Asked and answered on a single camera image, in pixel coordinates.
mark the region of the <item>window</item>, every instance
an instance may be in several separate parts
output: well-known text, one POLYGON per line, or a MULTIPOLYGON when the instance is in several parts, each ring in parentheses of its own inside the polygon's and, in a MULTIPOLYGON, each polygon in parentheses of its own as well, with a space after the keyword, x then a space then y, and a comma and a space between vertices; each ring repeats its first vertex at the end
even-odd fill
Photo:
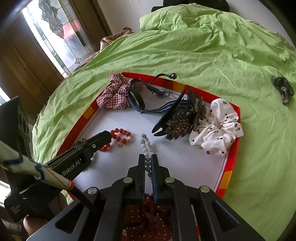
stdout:
POLYGON ((0 105, 4 104, 9 100, 10 98, 7 96, 7 94, 5 94, 5 92, 0 87, 0 105))
POLYGON ((33 0, 22 13, 38 43, 64 78, 94 53, 68 0, 33 0))
POLYGON ((10 193, 10 186, 5 183, 0 181, 0 206, 4 207, 4 200, 10 193))

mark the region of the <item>human hand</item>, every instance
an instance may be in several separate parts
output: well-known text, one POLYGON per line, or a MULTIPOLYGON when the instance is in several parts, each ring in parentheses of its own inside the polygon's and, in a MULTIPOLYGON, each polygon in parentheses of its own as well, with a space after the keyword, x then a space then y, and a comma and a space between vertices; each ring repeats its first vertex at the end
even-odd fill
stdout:
MULTIPOLYGON (((58 204, 59 204, 61 211, 68 206, 67 199, 65 198, 65 196, 62 193, 59 193, 59 195, 57 196, 57 200, 58 200, 58 204)), ((40 229, 42 226, 47 224, 47 222, 48 221, 45 219, 33 218, 33 217, 30 217, 29 215, 27 215, 24 218, 23 224, 24 224, 24 227, 25 227, 26 231, 28 232, 28 234, 32 235, 38 229, 40 229)))

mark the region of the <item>white scrunchie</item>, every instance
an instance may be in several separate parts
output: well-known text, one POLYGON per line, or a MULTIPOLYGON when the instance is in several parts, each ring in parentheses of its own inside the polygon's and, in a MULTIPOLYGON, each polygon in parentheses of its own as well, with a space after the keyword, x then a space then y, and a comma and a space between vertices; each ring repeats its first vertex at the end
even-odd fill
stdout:
POLYGON ((244 135, 238 119, 238 114, 228 101, 215 99, 197 132, 191 132, 189 143, 203 148, 207 154, 225 156, 235 139, 244 135))

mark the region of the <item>bed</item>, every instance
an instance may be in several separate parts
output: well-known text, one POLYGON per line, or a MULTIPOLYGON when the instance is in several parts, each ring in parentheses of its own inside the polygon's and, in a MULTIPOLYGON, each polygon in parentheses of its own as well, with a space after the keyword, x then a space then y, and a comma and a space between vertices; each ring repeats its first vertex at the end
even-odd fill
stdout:
POLYGON ((175 72, 179 82, 240 107, 244 136, 224 200, 267 241, 277 240, 296 210, 296 103, 281 103, 271 76, 296 88, 295 49, 256 22, 200 5, 160 9, 140 26, 141 33, 117 39, 53 93, 33 129, 35 160, 56 156, 110 73, 175 72))

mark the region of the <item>wall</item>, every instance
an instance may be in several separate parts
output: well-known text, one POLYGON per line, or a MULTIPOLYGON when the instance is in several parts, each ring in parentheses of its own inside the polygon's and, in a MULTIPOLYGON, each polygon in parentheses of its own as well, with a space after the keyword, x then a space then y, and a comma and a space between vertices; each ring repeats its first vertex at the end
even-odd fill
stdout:
POLYGON ((227 0, 227 2, 231 12, 244 19, 256 21, 271 32, 278 32, 294 46, 279 20, 259 0, 227 0))
POLYGON ((129 27, 140 32, 140 17, 151 12, 152 7, 162 6, 163 0, 98 0, 112 33, 129 27))

